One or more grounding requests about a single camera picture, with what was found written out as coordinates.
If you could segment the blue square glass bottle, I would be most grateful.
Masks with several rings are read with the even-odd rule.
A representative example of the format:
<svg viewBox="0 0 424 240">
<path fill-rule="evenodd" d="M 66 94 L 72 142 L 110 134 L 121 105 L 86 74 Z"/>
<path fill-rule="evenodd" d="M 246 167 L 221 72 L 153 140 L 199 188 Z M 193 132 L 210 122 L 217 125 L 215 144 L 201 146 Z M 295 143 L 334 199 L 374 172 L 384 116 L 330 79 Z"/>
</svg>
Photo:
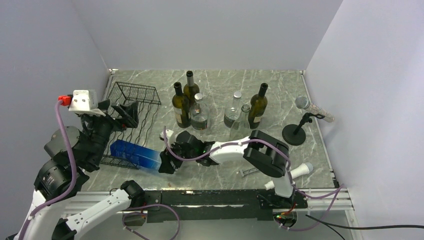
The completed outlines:
<svg viewBox="0 0 424 240">
<path fill-rule="evenodd" d="M 113 157 L 125 159 L 138 169 L 158 170 L 161 165 L 160 151 L 124 140 L 116 140 L 109 147 Z"/>
</svg>

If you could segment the dark green wine bottle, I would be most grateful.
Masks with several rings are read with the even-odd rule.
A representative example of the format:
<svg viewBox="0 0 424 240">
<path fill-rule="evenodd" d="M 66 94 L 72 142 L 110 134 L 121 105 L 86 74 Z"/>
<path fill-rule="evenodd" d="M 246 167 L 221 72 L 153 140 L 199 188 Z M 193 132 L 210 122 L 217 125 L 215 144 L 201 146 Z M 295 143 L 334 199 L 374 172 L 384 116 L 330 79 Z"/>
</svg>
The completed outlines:
<svg viewBox="0 0 424 240">
<path fill-rule="evenodd" d="M 176 123 L 180 128 L 188 128 L 191 125 L 190 117 L 190 102 L 188 97 L 183 93 L 182 85 L 180 82 L 173 84 L 175 91 L 172 97 L 173 111 L 176 119 Z"/>
</svg>

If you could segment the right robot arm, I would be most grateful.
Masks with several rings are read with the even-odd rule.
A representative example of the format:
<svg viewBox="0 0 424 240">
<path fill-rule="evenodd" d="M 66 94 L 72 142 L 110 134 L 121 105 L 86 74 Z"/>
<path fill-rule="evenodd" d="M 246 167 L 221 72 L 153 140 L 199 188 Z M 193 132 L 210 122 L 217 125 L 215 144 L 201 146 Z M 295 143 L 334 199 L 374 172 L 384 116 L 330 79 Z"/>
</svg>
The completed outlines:
<svg viewBox="0 0 424 240">
<path fill-rule="evenodd" d="M 210 167 L 228 161 L 246 160 L 271 177 L 279 206 L 288 208 L 295 202 L 289 147 L 260 130 L 253 130 L 249 136 L 227 142 L 201 141 L 186 130 L 174 132 L 166 128 L 159 137 L 165 144 L 165 149 L 159 154 L 159 173 L 174 174 L 184 162 Z"/>
</svg>

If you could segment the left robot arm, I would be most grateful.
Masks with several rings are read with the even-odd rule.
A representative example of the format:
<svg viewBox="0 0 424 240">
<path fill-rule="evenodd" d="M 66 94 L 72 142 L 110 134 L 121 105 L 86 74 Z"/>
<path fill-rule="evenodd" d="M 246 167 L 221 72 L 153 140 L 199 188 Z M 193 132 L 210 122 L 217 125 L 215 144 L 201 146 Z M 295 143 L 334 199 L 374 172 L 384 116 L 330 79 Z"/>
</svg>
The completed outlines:
<svg viewBox="0 0 424 240">
<path fill-rule="evenodd" d="M 118 118 L 107 113 L 110 106 Z M 59 97 L 55 114 L 59 129 L 44 147 L 50 160 L 35 178 L 32 203 L 19 232 L 10 236 L 12 240 L 75 240 L 116 212 L 137 210 L 146 201 L 145 191 L 127 180 L 105 200 L 63 218 L 69 201 L 89 180 L 88 173 L 99 169 L 111 134 L 138 126 L 138 103 L 85 101 L 79 107 L 67 95 Z"/>
</svg>

